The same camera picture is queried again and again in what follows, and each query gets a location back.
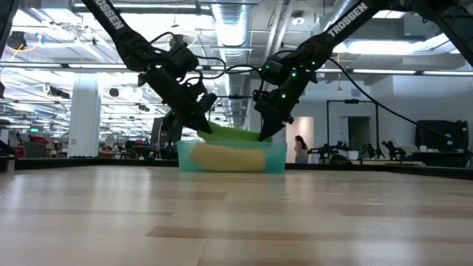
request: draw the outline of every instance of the cable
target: cable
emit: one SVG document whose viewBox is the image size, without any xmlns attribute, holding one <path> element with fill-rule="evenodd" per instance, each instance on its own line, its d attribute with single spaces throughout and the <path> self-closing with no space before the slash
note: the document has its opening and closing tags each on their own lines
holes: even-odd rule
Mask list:
<svg viewBox="0 0 473 266">
<path fill-rule="evenodd" d="M 176 35 L 175 35 L 174 33 L 172 33 L 172 32 L 165 32 L 165 33 L 159 35 L 158 37 L 152 39 L 149 43 L 150 43 L 150 44 L 153 44 L 155 41 L 161 39 L 162 37 L 164 37 L 164 36 L 166 36 L 166 35 L 171 35 L 172 38 L 174 38 L 174 40 L 178 41 L 177 38 L 176 38 Z"/>
<path fill-rule="evenodd" d="M 219 60 L 223 63 L 225 63 L 221 58 L 214 58 L 216 60 Z M 235 71 L 235 72 L 231 72 L 231 73 L 228 73 L 229 71 L 231 71 L 232 69 L 235 69 L 235 68 L 238 68 L 238 67 L 248 67 L 250 68 L 249 70 L 241 70 L 241 71 Z M 226 64 L 224 64 L 224 70 L 218 74 L 218 75 L 215 75 L 213 77 L 202 77 L 202 76 L 199 76 L 199 77 L 192 77 L 192 78 L 188 78 L 186 80 L 185 83 L 188 83 L 189 81 L 192 81 L 192 80 L 196 80 L 196 79 L 206 79 L 206 80 L 216 80 L 218 78 L 221 78 L 224 74 L 242 74 L 242 73 L 246 73 L 246 72 L 251 72 L 251 71 L 256 71 L 259 75 L 259 78 L 261 79 L 261 84 L 259 85 L 259 88 L 258 90 L 259 91 L 262 91 L 263 90 L 263 85 L 265 84 L 265 80 L 263 79 L 262 75 L 261 75 L 261 72 L 259 71 L 259 68 L 256 67 L 256 66 L 251 66 L 249 64 L 239 64 L 239 65 L 234 65 L 234 66 L 230 66 L 230 67 L 226 67 Z"/>
<path fill-rule="evenodd" d="M 19 52 L 29 52 L 29 51 L 33 51 L 34 49 L 38 48 L 39 46 L 41 45 L 41 34 L 38 34 L 38 42 L 36 43 L 36 45 L 32 48 L 29 48 L 29 49 L 26 49 L 26 50 L 22 50 L 21 48 L 23 48 L 24 44 L 20 45 L 20 47 L 15 50 L 9 46 L 8 49 L 12 50 L 12 51 L 15 51 L 15 53 L 19 53 Z"/>
<path fill-rule="evenodd" d="M 395 115 L 395 116 L 397 116 L 397 117 L 399 117 L 399 118 L 404 119 L 405 121 L 407 121 L 407 122 L 409 122 L 409 123 L 412 123 L 412 124 L 414 124 L 414 125 L 416 125 L 416 126 L 419 126 L 419 127 L 423 128 L 423 129 L 426 129 L 426 130 L 428 130 L 428 131 L 430 131 L 430 132 L 432 132 L 432 133 L 435 133 L 435 134 L 437 134 L 437 135 L 439 135 L 439 136 L 443 136 L 443 137 L 445 137 L 446 139 L 453 141 L 452 138 L 447 137 L 446 135 L 444 135 L 444 134 L 442 134 L 442 133 L 440 133 L 440 132 L 438 132 L 438 131 L 436 131 L 436 130 L 434 130 L 434 129 L 431 129 L 431 128 L 428 127 L 428 126 L 425 126 L 425 125 L 423 125 L 423 124 L 421 124 L 421 123 L 417 123 L 417 122 L 415 122 L 414 120 L 412 120 L 412 119 L 410 119 L 410 118 L 407 118 L 407 117 L 405 117 L 405 116 L 403 116 L 403 115 L 401 115 L 401 114 L 399 114 L 399 113 L 397 113 L 397 112 L 395 112 L 395 111 L 392 111 L 391 109 L 389 109 L 389 108 L 388 108 L 387 106 L 385 106 L 384 104 L 378 102 L 375 98 L 371 97 L 368 93 L 366 93 L 366 92 L 356 83 L 356 81 L 354 81 L 354 80 L 352 79 L 352 77 L 350 77 L 350 74 L 348 74 L 348 72 L 345 70 L 345 68 L 344 68 L 341 64 L 339 64 L 337 61 L 333 60 L 332 58 L 328 58 L 328 60 L 332 61 L 332 62 L 341 70 L 341 72 L 343 72 L 343 74 L 348 78 L 348 80 L 353 84 L 353 86 L 355 86 L 355 88 L 356 88 L 357 90 L 359 90 L 359 91 L 361 92 L 361 94 L 363 94 L 363 95 L 366 96 L 368 99 L 370 99 L 374 104 L 377 104 L 377 105 L 380 106 L 382 109 L 384 109 L 384 110 L 390 112 L 391 114 L 393 114 L 393 115 Z"/>
<path fill-rule="evenodd" d="M 282 50 L 282 51 L 279 51 L 279 52 L 275 52 L 275 53 L 273 54 L 273 56 L 275 56 L 275 55 L 280 55 L 280 54 L 286 53 L 286 52 L 293 52 L 293 51 L 294 51 L 294 50 Z"/>
<path fill-rule="evenodd" d="M 220 63 L 223 64 L 223 69 L 226 69 L 227 68 L 227 64 L 225 63 L 225 61 L 221 58 L 218 58 L 218 57 L 205 57 L 205 56 L 198 56 L 196 55 L 195 57 L 197 58 L 200 58 L 200 59 L 205 59 L 205 60 L 216 60 L 216 61 L 219 61 Z"/>
<path fill-rule="evenodd" d="M 16 57 L 16 55 L 18 54 L 18 52 L 21 51 L 21 48 L 23 48 L 23 46 L 24 44 L 21 44 L 20 47 L 17 50 L 15 50 L 15 53 L 13 54 L 13 56 L 8 60 L 9 62 L 12 61 Z"/>
</svg>

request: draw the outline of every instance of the green cloth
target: green cloth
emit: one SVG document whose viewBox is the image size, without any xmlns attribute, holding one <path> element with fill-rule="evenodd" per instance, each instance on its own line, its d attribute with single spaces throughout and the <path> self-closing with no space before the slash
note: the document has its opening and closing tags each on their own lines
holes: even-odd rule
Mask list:
<svg viewBox="0 0 473 266">
<path fill-rule="evenodd" d="M 197 135 L 205 141 L 239 141 L 239 142 L 258 142 L 259 133 L 250 132 L 241 129 L 232 129 L 220 126 L 216 123 L 208 122 L 212 129 L 212 134 L 197 131 Z M 272 142 L 273 138 L 269 137 L 265 142 Z"/>
</svg>

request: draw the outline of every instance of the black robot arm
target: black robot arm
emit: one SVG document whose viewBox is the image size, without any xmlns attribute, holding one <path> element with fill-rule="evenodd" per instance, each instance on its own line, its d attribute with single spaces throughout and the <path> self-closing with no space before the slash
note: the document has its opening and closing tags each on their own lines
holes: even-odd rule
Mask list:
<svg viewBox="0 0 473 266">
<path fill-rule="evenodd" d="M 260 140 L 283 129 L 284 122 L 293 122 L 290 112 L 309 81 L 314 80 L 313 71 L 322 67 L 337 45 L 381 10 L 414 11 L 435 22 L 473 65 L 473 17 L 466 7 L 458 4 L 458 0 L 358 1 L 323 33 L 307 39 L 284 58 L 277 53 L 265 62 L 262 77 L 279 88 L 271 92 L 253 92 L 254 108 L 264 121 Z"/>
<path fill-rule="evenodd" d="M 166 119 L 171 121 L 166 122 L 172 124 L 177 120 L 181 126 L 210 134 L 211 129 L 205 119 L 205 113 L 217 96 L 207 93 L 202 78 L 197 84 L 177 82 L 199 65 L 199 60 L 187 48 L 187 44 L 176 41 L 169 51 L 158 49 L 128 26 L 110 0 L 82 2 L 110 35 L 126 67 L 131 71 L 141 72 L 138 85 L 148 83 L 163 102 L 169 105 L 171 111 L 166 115 Z M 166 34 L 174 37 L 172 33 L 163 33 L 161 36 Z M 203 92 L 204 96 L 199 102 L 199 94 L 194 92 Z"/>
</svg>

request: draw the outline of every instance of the wooden floor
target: wooden floor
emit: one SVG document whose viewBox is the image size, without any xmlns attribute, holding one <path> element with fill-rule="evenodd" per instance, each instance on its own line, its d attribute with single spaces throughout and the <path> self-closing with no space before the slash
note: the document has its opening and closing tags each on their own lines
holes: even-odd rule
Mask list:
<svg viewBox="0 0 473 266">
<path fill-rule="evenodd" d="M 473 265 L 473 182 L 84 167 L 0 177 L 5 266 Z"/>
</svg>

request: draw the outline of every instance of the woman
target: woman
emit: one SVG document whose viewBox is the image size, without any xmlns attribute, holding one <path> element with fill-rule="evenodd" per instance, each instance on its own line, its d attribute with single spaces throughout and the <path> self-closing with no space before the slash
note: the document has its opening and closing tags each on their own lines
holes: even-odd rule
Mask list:
<svg viewBox="0 0 473 266">
<path fill-rule="evenodd" d="M 309 155 L 307 154 L 307 144 L 301 136 L 296 136 L 296 163 L 308 163 Z"/>
</svg>

